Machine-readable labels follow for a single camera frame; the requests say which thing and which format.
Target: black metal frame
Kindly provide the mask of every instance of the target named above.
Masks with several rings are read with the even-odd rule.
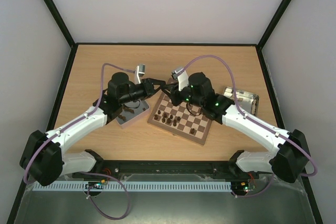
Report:
[[[277,102],[277,99],[276,99],[276,96],[275,96],[275,93],[274,93],[274,90],[273,90],[273,87],[272,87],[272,83],[270,81],[270,76],[269,76],[269,73],[268,73],[268,70],[267,70],[267,67],[266,67],[266,63],[265,63],[265,60],[264,60],[262,49],[263,49],[264,45],[266,44],[267,40],[269,39],[269,37],[271,36],[271,34],[272,34],[273,30],[275,29],[276,25],[280,21],[282,15],[284,14],[284,12],[285,12],[286,8],[288,7],[288,5],[290,4],[291,0],[282,0],[282,2],[280,3],[277,11],[275,12],[275,14],[273,16],[271,22],[269,23],[267,29],[265,30],[260,42],[257,45],[256,44],[193,44],[193,43],[184,43],[184,44],[183,43],[75,43],[75,41],[73,40],[68,28],[66,27],[66,24],[64,23],[60,13],[58,12],[57,7],[54,4],[53,0],[44,0],[44,2],[46,3],[46,5],[49,8],[52,16],[55,19],[57,25],[59,26],[61,32],[63,33],[65,39],[67,40],[69,46],[71,47],[71,52],[70,52],[70,55],[69,55],[69,59],[68,59],[68,62],[67,62],[66,68],[65,68],[65,72],[64,72],[64,75],[63,75],[63,78],[62,78],[62,81],[61,81],[61,84],[60,84],[60,87],[59,87],[59,90],[58,90],[58,93],[57,93],[57,96],[56,96],[56,101],[55,101],[55,104],[54,104],[54,107],[53,107],[53,110],[52,110],[52,113],[51,113],[51,116],[50,116],[50,120],[49,120],[49,123],[48,123],[48,126],[47,126],[47,131],[53,129],[54,126],[55,126],[55,122],[56,122],[56,119],[57,119],[57,116],[58,116],[58,112],[59,112],[60,105],[61,105],[61,102],[62,102],[62,99],[63,99],[65,88],[66,88],[66,85],[67,85],[67,82],[68,82],[68,79],[69,79],[69,75],[70,75],[70,72],[71,72],[71,69],[72,69],[72,64],[74,62],[76,52],[77,52],[77,48],[78,48],[79,45],[146,45],[146,46],[149,46],[149,45],[152,45],[152,46],[162,46],[162,45],[168,46],[168,45],[170,45],[170,46],[251,46],[251,47],[255,47],[256,51],[257,51],[258,58],[259,58],[261,70],[262,70],[262,73],[264,75],[265,84],[266,84],[266,87],[267,87],[267,90],[268,90],[268,93],[269,93],[271,105],[272,105],[272,108],[273,108],[273,111],[274,111],[274,115],[275,115],[277,124],[280,128],[285,127],[285,125],[283,123],[283,120],[282,120],[282,117],[281,117],[279,105],[278,105],[278,102]],[[136,161],[122,161],[122,163],[126,166],[131,165],[132,169],[134,169],[142,162],[140,162],[140,161],[139,162],[136,162]],[[176,162],[168,162],[168,163],[170,165],[176,164],[176,166],[181,168],[181,165],[185,164],[186,162],[180,162],[180,163],[179,162],[177,162],[177,163]],[[214,165],[216,165],[214,162],[191,162],[191,164],[197,165],[200,168],[205,167],[208,172],[211,172],[210,167],[212,167],[212,169],[213,169]],[[302,181],[303,181],[304,188],[305,188],[305,190],[308,194],[309,203],[310,203],[315,221],[318,224],[323,223],[320,212],[319,212],[319,209],[318,209],[318,206],[317,206],[317,203],[315,201],[315,197],[314,197],[312,188],[311,188],[310,183],[309,183],[309,179],[307,177],[303,177]],[[16,195],[11,213],[9,215],[7,224],[14,223],[17,211],[18,211],[19,206],[20,206],[21,199],[22,199],[24,191],[25,191],[25,188],[26,188],[26,185],[22,181],[21,184],[20,184],[18,193]]]

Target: wooden tabletop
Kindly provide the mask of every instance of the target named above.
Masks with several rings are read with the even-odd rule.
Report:
[[[80,45],[72,66],[56,127],[82,114],[99,97],[100,71],[108,62],[122,68],[135,69],[146,64],[144,78],[168,80],[173,69],[186,65],[199,55],[217,55],[231,67],[238,89],[260,96],[258,117],[276,125],[275,117],[254,47],[225,46],[120,46]],[[104,83],[116,69],[106,67]],[[225,67],[215,59],[201,59],[192,64],[187,73],[204,72],[216,92],[232,86]],[[147,100],[154,107],[159,93]],[[264,151],[257,142],[237,130],[212,123],[204,146],[147,124],[140,119],[132,126],[121,129],[116,121],[95,130],[69,152],[92,149],[104,159],[148,161],[222,161],[228,160],[237,150]]]

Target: black cable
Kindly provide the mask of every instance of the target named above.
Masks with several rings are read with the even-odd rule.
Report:
[[[137,108],[140,107],[140,105],[141,105],[141,101],[138,100],[138,102],[139,102],[139,105],[138,105],[137,107],[128,107],[126,104],[124,104],[124,106],[125,106],[126,108],[128,108],[128,109],[137,109]]]
[[[193,116],[199,116],[200,114],[202,114],[202,113],[200,112],[198,115],[195,115],[194,113],[192,113],[192,112],[189,110],[188,105],[190,105],[190,103],[187,103],[186,108],[187,108],[188,112],[189,112],[191,115],[193,115]]]

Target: purple cable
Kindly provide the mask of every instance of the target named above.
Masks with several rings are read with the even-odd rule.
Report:
[[[177,76],[181,75],[192,63],[194,63],[195,61],[197,60],[200,60],[200,59],[203,59],[203,58],[214,58],[214,59],[217,59],[219,60],[221,63],[224,64],[224,66],[226,67],[227,71],[229,72],[230,74],[230,77],[231,77],[231,81],[232,81],[232,86],[233,86],[233,95],[234,95],[234,98],[235,98],[235,104],[236,104],[236,107],[237,107],[237,110],[241,113],[241,115],[244,115],[245,113],[241,110],[240,106],[238,105],[238,100],[237,100],[237,94],[236,94],[236,82],[235,82],[235,79],[233,77],[233,73],[229,67],[229,65],[220,57],[218,56],[215,56],[215,55],[202,55],[202,56],[198,56],[196,57],[195,59],[193,59],[192,61],[190,61],[183,69],[182,71],[180,71]],[[272,134],[275,134],[276,131],[274,131],[273,129],[270,129],[269,127],[267,127],[266,125],[254,120],[253,118],[249,117],[249,116],[246,116],[246,118],[248,120],[250,120],[251,122],[257,124],[258,126],[262,127],[263,129],[269,131],[270,133]],[[283,140],[289,142],[291,145],[293,145],[296,149],[298,149],[309,161],[310,163],[312,164],[312,166],[314,167],[314,172],[310,173],[310,174],[304,174],[304,173],[301,173],[301,176],[304,176],[304,177],[311,177],[311,176],[314,176],[316,175],[317,173],[317,165],[315,163],[315,161],[312,159],[312,157],[304,150],[302,149],[299,145],[297,145],[296,143],[294,143],[291,139],[288,139],[287,137],[283,136],[283,135],[279,135],[280,138],[282,138]]]
[[[101,99],[102,99],[102,96],[103,96],[103,86],[104,86],[104,68],[105,66],[111,66],[111,67],[114,67],[114,68],[117,68],[119,70],[123,70],[125,72],[129,72],[129,73],[135,73],[135,71],[133,70],[130,70],[130,69],[125,69],[125,68],[120,68],[116,65],[113,65],[113,64],[109,64],[109,63],[104,63],[101,67],[101,76],[100,76],[100,94],[99,94],[99,99],[98,99],[98,102],[97,102],[97,105],[95,106],[95,108],[88,113],[88,116],[94,114],[98,107],[99,107],[99,104],[101,102]],[[71,126],[74,126],[76,123],[82,121],[83,119],[85,119],[86,117],[85,116],[82,116],[81,118],[78,118],[76,119],[75,121],[69,123],[67,126],[65,126],[63,129],[60,130],[60,133],[63,133],[65,130],[67,130],[68,128],[70,128]],[[28,172],[29,172],[29,169],[30,167],[32,166],[34,160],[36,159],[37,155],[40,153],[40,151],[43,150],[43,148],[48,144],[50,143],[54,138],[56,138],[58,135],[57,134],[54,134],[53,136],[51,136],[48,140],[46,140],[37,150],[36,152],[33,154],[33,156],[31,157],[30,161],[28,162],[27,164],[27,167],[25,169],[25,173],[24,173],[24,176],[23,176],[23,181],[29,185],[33,182],[35,182],[34,180],[29,182],[28,181]]]
[[[123,183],[121,183],[119,180],[117,180],[116,178],[113,178],[112,176],[109,176],[109,175],[106,175],[106,174],[99,174],[99,173],[84,173],[82,172],[83,174],[86,174],[86,175],[93,175],[93,176],[102,176],[102,177],[106,177],[106,178],[110,178],[110,179],[113,179],[114,181],[118,182],[119,185],[124,189],[125,193],[126,193],[126,196],[127,196],[127,209],[125,211],[125,213],[120,216],[120,217],[112,217],[112,216],[109,216],[105,213],[103,213],[99,207],[96,205],[96,203],[93,201],[92,197],[90,196],[90,190],[92,189],[92,186],[89,187],[88,191],[87,191],[87,196],[88,198],[91,200],[93,206],[95,207],[95,209],[98,211],[98,213],[100,213],[102,216],[104,216],[105,218],[109,219],[109,220],[121,220],[123,218],[125,218],[128,214],[129,214],[129,211],[131,209],[131,197],[130,197],[130,194],[129,192],[127,191],[126,187],[123,185]]]
[[[271,184],[273,182],[273,179],[274,179],[274,174],[272,174],[272,177],[269,180],[269,183],[267,184],[267,186],[263,190],[255,193],[255,194],[252,194],[252,195],[236,195],[233,191],[232,191],[232,194],[237,198],[251,198],[251,197],[258,196],[258,195],[262,194],[264,191],[266,191],[271,186]]]

